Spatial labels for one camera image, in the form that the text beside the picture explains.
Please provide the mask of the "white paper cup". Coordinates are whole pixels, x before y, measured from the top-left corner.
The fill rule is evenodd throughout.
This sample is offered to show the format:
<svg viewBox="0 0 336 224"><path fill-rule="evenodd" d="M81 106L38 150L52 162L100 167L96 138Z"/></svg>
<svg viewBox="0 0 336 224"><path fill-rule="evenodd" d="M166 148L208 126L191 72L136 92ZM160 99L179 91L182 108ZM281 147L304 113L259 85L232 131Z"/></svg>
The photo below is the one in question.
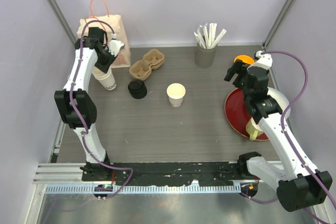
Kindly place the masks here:
<svg viewBox="0 0 336 224"><path fill-rule="evenodd" d="M167 87L166 93L171 106L177 108L183 102L183 98L186 94L186 89L180 83L172 83Z"/></svg>

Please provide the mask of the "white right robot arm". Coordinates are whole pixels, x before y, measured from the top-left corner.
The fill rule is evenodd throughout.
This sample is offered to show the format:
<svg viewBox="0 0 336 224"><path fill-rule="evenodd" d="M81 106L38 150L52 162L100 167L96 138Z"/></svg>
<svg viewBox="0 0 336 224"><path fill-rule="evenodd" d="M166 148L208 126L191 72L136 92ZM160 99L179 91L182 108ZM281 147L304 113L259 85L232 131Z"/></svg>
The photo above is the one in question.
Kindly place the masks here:
<svg viewBox="0 0 336 224"><path fill-rule="evenodd" d="M307 157L288 125L281 118L283 109L268 93L268 70L256 63L236 60L227 70L225 81L235 77L233 85L240 93L238 101L225 107L234 121L246 125L250 119L260 127L277 152L282 169L269 163L257 152L239 156L237 173L242 179L256 176L277 194L288 212L324 203L332 185L329 172L321 172Z"/></svg>

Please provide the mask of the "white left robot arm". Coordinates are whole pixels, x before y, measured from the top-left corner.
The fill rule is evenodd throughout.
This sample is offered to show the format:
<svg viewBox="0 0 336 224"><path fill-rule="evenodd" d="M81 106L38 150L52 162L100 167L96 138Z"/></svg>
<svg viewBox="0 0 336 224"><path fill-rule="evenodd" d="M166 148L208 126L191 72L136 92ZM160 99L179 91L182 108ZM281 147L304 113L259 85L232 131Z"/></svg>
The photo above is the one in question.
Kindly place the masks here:
<svg viewBox="0 0 336 224"><path fill-rule="evenodd" d="M54 99L62 121L78 136L86 155L82 170L83 181L105 182L112 176L110 160L101 145L95 122L97 108L88 94L91 74L98 68L106 75L116 60L124 43L112 38L99 27L90 27L75 42L75 61L62 90L56 91Z"/></svg>

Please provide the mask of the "stack of black cup lids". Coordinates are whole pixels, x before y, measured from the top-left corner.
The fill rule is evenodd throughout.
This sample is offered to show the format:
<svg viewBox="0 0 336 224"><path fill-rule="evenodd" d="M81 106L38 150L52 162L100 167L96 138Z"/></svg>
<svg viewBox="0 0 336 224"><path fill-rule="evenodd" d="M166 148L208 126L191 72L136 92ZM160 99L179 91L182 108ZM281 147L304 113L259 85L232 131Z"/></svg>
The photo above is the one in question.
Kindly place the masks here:
<svg viewBox="0 0 336 224"><path fill-rule="evenodd" d="M128 84L128 90L134 99L143 99L147 95L147 88L142 80L132 80Z"/></svg>

